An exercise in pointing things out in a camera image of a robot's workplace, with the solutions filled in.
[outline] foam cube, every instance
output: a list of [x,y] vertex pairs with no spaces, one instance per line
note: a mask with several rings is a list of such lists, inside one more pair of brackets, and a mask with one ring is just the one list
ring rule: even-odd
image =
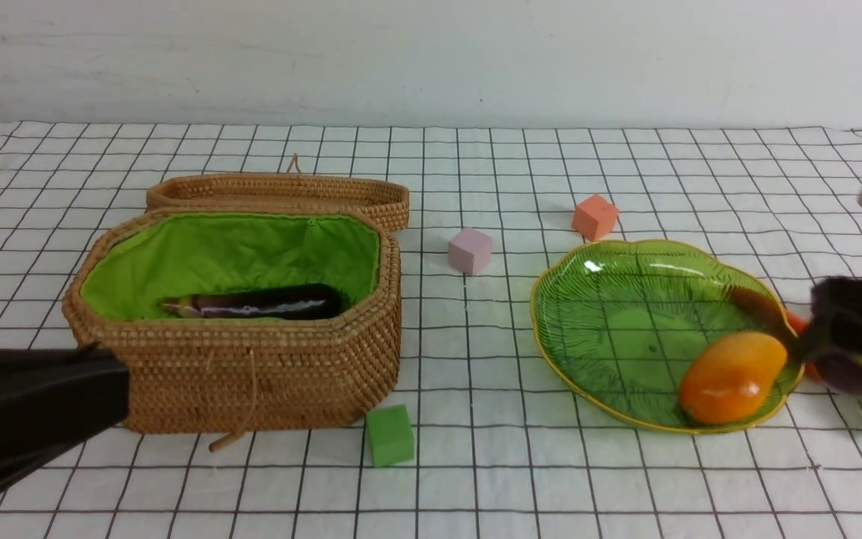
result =
[[474,228],[465,228],[447,245],[447,262],[458,272],[476,275],[490,263],[492,238]]
[[617,206],[610,204],[607,198],[593,195],[574,209],[571,228],[581,233],[581,236],[596,242],[613,231],[617,223],[617,214]]
[[374,467],[414,460],[415,432],[404,405],[371,410],[365,416],[365,430]]

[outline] orange mango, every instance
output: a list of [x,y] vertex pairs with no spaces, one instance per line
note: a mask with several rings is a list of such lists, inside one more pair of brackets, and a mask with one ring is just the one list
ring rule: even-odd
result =
[[786,361],[786,348],[770,335],[754,331],[726,335],[684,373],[678,402],[704,425],[743,421],[763,405]]

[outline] green basket lining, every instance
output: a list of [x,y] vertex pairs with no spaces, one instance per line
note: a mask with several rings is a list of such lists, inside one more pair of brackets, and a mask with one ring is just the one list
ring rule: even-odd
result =
[[165,297],[323,283],[353,306],[374,291],[377,232],[346,216],[184,213],[118,243],[82,299],[107,320],[172,318]]

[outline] basket handle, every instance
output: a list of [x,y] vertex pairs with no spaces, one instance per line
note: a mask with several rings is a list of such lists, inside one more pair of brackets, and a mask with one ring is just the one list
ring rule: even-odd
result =
[[301,167],[298,167],[298,154],[297,153],[291,154],[291,162],[288,163],[288,168],[287,168],[287,170],[284,171],[284,173],[285,174],[291,174],[291,168],[294,168],[295,170],[297,170],[297,173],[295,173],[297,175],[304,174],[304,173],[302,173]]
[[254,351],[252,349],[248,349],[248,358],[251,361],[251,371],[252,371],[252,392],[251,392],[251,406],[248,410],[248,415],[244,417],[240,426],[233,430],[233,432],[225,434],[213,441],[208,445],[208,450],[212,453],[218,453],[222,449],[232,445],[236,441],[242,439],[242,436],[245,436],[245,429],[248,427],[248,423],[251,420],[252,416],[254,416],[254,409],[257,407],[257,372],[254,370]]

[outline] leaf-shaped plate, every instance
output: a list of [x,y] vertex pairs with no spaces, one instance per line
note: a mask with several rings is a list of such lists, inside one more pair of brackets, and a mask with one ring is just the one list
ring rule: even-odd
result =
[[764,405],[740,423],[698,425],[677,403],[681,376],[711,342],[735,331],[767,332],[728,300],[728,286],[780,304],[750,274],[685,243],[585,243],[534,283],[534,337],[574,392],[618,419],[677,433],[747,429],[779,412],[803,366],[788,362]]

